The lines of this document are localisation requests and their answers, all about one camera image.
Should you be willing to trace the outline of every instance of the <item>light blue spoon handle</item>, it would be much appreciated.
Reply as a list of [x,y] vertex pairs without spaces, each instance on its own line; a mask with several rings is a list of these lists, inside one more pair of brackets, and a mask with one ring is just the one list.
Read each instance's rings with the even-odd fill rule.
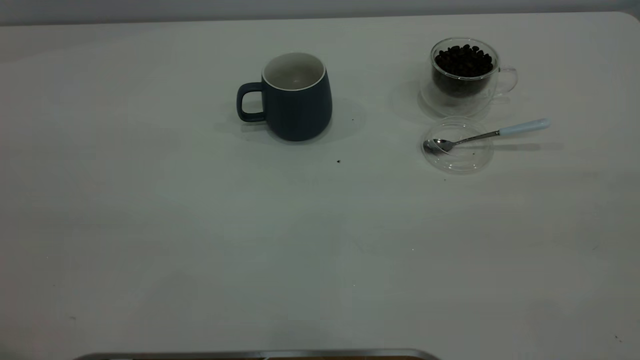
[[519,125],[503,127],[498,130],[500,132],[500,136],[513,135],[526,133],[528,131],[542,130],[551,126],[551,121],[549,119],[540,119],[527,121]]

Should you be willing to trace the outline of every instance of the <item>mug rim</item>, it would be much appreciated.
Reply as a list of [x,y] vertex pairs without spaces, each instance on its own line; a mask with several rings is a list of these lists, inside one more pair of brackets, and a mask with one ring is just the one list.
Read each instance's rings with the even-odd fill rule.
[[[489,50],[493,51],[493,53],[495,54],[495,67],[491,71],[487,72],[486,74],[480,75],[480,76],[458,76],[458,75],[454,75],[454,74],[451,74],[449,72],[446,72],[445,70],[442,70],[442,68],[440,66],[438,66],[438,64],[436,63],[436,56],[435,56],[436,48],[440,44],[442,44],[444,42],[452,41],[452,40],[471,40],[471,41],[479,42],[483,46],[486,46],[487,48],[489,48]],[[437,71],[439,71],[443,75],[448,76],[448,77],[453,78],[453,79],[458,79],[458,80],[481,80],[481,79],[490,77],[491,75],[493,75],[494,73],[496,73],[497,71],[500,70],[500,56],[498,55],[498,52],[491,45],[487,44],[486,42],[484,42],[482,40],[478,40],[476,38],[470,38],[470,37],[452,37],[452,38],[446,38],[444,40],[439,41],[437,44],[435,44],[431,48],[431,66],[433,66]]]
[[[310,56],[310,57],[312,57],[313,59],[317,60],[317,61],[322,65],[322,75],[318,78],[318,80],[317,80],[315,83],[313,83],[313,84],[311,84],[311,85],[309,85],[309,86],[305,86],[305,87],[303,87],[303,88],[299,88],[299,89],[285,89],[285,88],[280,88],[280,87],[275,86],[274,84],[270,83],[270,82],[269,82],[269,80],[267,79],[267,77],[266,77],[266,76],[265,76],[265,74],[264,74],[264,72],[265,72],[265,70],[267,69],[267,67],[269,66],[269,64],[271,64],[271,63],[272,63],[274,60],[276,60],[276,59],[283,58],[283,57],[285,57],[285,56],[297,55],[297,54],[301,54],[301,55],[305,55],[305,56]],[[269,86],[271,86],[272,88],[277,89],[277,90],[289,91],[289,92],[302,91],[302,90],[306,90],[306,89],[312,88],[312,87],[316,86],[320,81],[322,81],[322,80],[324,79],[324,77],[325,77],[325,76],[326,76],[326,66],[324,65],[324,63],[322,62],[322,60],[320,60],[320,59],[319,59],[317,56],[315,56],[315,55],[312,55],[312,54],[309,54],[309,53],[303,53],[303,52],[300,52],[300,51],[295,51],[295,52],[292,52],[292,53],[285,53],[285,54],[278,55],[278,56],[276,56],[276,57],[272,58],[271,60],[269,60],[269,61],[267,62],[267,65],[265,65],[265,66],[262,68],[262,80],[264,80],[264,82],[265,82],[265,83],[267,83],[267,85],[269,85]]]

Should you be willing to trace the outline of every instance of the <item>dark blue mug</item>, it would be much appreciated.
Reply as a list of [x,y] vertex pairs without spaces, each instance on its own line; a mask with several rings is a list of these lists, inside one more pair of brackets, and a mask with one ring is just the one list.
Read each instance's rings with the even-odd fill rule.
[[[263,112],[243,111],[242,99],[250,92],[262,92]],[[326,67],[313,55],[280,55],[264,67],[260,83],[240,86],[236,108],[242,121],[266,121],[284,140],[303,141],[320,135],[333,111]]]

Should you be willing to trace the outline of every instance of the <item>mug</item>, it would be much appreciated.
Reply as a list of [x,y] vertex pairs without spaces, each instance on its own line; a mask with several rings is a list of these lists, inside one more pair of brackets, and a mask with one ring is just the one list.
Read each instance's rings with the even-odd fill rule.
[[[478,46],[492,57],[493,68],[481,76],[465,77],[450,74],[436,63],[440,51],[454,46]],[[509,75],[507,83],[498,86],[499,74]],[[448,38],[437,43],[430,54],[420,80],[420,94],[424,102],[444,116],[471,116],[483,110],[493,98],[510,92],[518,83],[518,72],[500,64],[498,52],[488,44],[472,38]]]
[[[261,113],[245,113],[242,99],[262,92]],[[240,86],[236,110],[242,121],[266,121],[280,138],[309,140],[324,131],[331,120],[333,104],[326,67],[313,55],[284,54],[269,61],[260,83]]]

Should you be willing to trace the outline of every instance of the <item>spoon handle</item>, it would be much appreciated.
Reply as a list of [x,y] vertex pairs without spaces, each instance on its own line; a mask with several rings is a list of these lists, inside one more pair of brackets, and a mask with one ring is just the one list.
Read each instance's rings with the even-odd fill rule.
[[472,138],[462,139],[456,142],[455,145],[460,145],[461,143],[472,142],[475,140],[480,140],[485,138],[491,138],[493,136],[507,136],[507,135],[526,133],[529,131],[542,130],[542,129],[548,128],[549,126],[551,126],[551,121],[549,119],[527,121],[527,122],[523,122],[522,124],[503,127],[502,129],[498,131],[492,131],[491,133],[474,136]]
[[474,136],[472,138],[462,139],[462,140],[460,140],[458,142],[455,142],[455,145],[460,145],[461,143],[472,142],[472,141],[476,141],[476,140],[480,140],[480,139],[492,138],[494,136],[500,136],[500,130],[492,131],[491,133],[486,133],[486,134]]
[[523,122],[519,125],[503,127],[502,129],[498,130],[498,132],[501,136],[507,136],[526,133],[528,131],[542,130],[548,128],[549,126],[551,126],[551,121],[549,121],[549,119],[539,119]]

